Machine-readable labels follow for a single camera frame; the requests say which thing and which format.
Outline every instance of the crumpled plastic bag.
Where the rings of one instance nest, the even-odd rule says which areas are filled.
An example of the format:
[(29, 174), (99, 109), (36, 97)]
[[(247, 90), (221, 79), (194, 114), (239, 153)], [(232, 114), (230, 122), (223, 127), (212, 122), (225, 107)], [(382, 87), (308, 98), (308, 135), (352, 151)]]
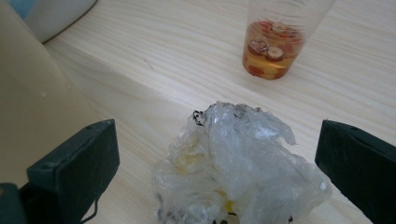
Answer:
[(291, 154), (291, 128), (269, 112), (217, 102), (188, 118), (156, 162), (153, 188), (162, 224), (286, 224), (330, 198), (329, 178)]

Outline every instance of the fruit slice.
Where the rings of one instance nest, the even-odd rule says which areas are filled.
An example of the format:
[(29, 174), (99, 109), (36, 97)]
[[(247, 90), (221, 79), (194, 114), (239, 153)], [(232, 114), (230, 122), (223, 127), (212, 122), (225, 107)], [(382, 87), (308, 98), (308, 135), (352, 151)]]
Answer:
[(267, 49), (265, 59), (273, 63), (280, 62), (283, 60), (283, 50), (275, 46), (270, 46)]
[(264, 40), (252, 40), (247, 43), (248, 51), (256, 56), (262, 56), (267, 50), (267, 43)]
[(271, 30), (275, 33), (282, 34), (288, 30), (288, 26), (282, 22), (274, 22), (271, 26)]
[(264, 71), (262, 71), (262, 69), (253, 65), (250, 65), (248, 67), (248, 72), (254, 77), (261, 77), (262, 75), (264, 75)]
[(265, 35), (269, 35), (271, 33), (271, 27), (273, 26), (272, 21), (260, 21), (259, 25)]

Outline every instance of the light wood surface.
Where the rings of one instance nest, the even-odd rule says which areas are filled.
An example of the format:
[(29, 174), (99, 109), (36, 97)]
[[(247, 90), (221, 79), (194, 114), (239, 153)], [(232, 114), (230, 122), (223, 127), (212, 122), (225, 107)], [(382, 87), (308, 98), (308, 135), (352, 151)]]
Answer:
[[(45, 44), (102, 119), (117, 122), (120, 169), (90, 223), (155, 223), (151, 169), (193, 110), (216, 101), (271, 111), (314, 162), (321, 122), (396, 145), (396, 1), (338, 0), (290, 71), (241, 64), (248, 0), (99, 0)], [(336, 188), (296, 223), (371, 223)]]

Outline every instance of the drink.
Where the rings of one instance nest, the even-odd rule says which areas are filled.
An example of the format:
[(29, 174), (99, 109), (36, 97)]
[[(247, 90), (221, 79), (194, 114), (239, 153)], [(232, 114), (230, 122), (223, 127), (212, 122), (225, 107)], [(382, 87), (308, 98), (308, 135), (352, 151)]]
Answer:
[(304, 45), (296, 28), (282, 22), (254, 21), (247, 27), (243, 65), (255, 77), (283, 77)]

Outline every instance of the clear plastic wrap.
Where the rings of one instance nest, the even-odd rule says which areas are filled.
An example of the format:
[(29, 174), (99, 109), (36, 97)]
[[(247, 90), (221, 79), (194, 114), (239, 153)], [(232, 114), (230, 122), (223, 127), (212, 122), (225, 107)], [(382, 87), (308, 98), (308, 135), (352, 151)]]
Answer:
[(231, 214), (242, 224), (285, 224), (308, 215), (331, 196), (330, 180), (281, 139), (295, 144), (291, 128), (260, 108), (217, 102), (194, 111), (154, 166), (159, 223)]

